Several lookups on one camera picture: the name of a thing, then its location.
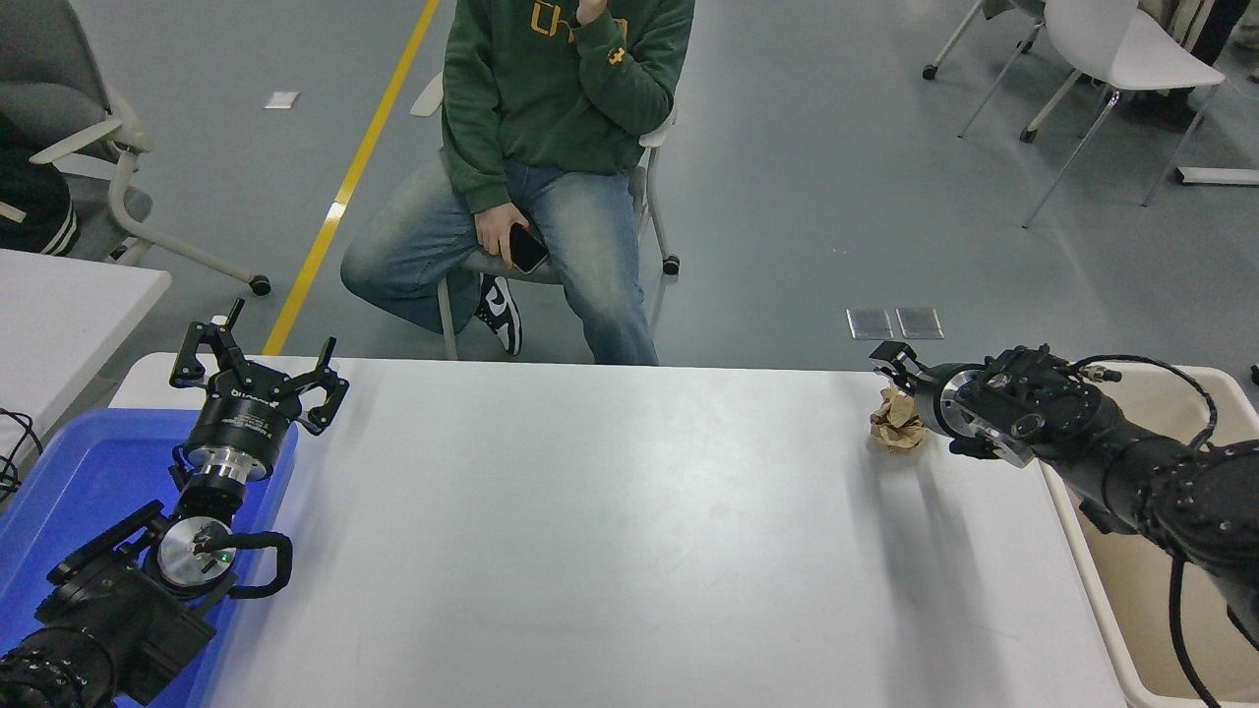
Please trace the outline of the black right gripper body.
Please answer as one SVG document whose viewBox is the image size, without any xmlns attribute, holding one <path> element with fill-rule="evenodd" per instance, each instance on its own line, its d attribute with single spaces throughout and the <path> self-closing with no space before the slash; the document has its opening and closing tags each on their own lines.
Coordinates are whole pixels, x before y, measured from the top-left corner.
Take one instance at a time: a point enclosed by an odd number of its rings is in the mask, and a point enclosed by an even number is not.
<svg viewBox="0 0 1259 708">
<path fill-rule="evenodd" d="M 953 431 L 947 425 L 943 411 L 940 411 L 940 396 L 946 384 L 953 378 L 953 364 L 946 363 L 940 367 L 927 367 L 927 364 L 914 363 L 913 397 L 917 399 L 917 412 L 927 430 L 953 438 Z"/>
</svg>

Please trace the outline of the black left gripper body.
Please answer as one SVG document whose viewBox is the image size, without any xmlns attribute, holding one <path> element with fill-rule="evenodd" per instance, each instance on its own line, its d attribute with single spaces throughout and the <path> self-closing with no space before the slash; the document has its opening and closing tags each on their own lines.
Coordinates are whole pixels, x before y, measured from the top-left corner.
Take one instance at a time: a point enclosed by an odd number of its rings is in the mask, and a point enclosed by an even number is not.
<svg viewBox="0 0 1259 708">
<path fill-rule="evenodd" d="M 234 448 L 256 465 L 274 465 L 290 426 L 302 413 L 300 401 L 292 396 L 273 398 L 266 385 L 247 391 L 235 375 L 212 377 L 206 394 L 193 435 L 184 442 L 184 457 L 203 465 L 212 452 Z"/>
</svg>

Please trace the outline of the person's right hand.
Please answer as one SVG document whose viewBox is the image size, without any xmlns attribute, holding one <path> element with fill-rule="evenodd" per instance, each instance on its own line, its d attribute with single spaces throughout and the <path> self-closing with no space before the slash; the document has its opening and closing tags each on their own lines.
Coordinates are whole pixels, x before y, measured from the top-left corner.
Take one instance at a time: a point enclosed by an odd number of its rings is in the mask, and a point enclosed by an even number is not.
<svg viewBox="0 0 1259 708">
<path fill-rule="evenodd" d="M 473 215 L 477 241 L 482 249 L 491 256 L 499 256 L 507 265 L 507 270 L 515 268 L 512 256 L 511 233 L 515 227 L 528 231 L 530 220 L 522 215 L 521 210 L 512 202 L 499 207 L 486 207 Z"/>
</svg>

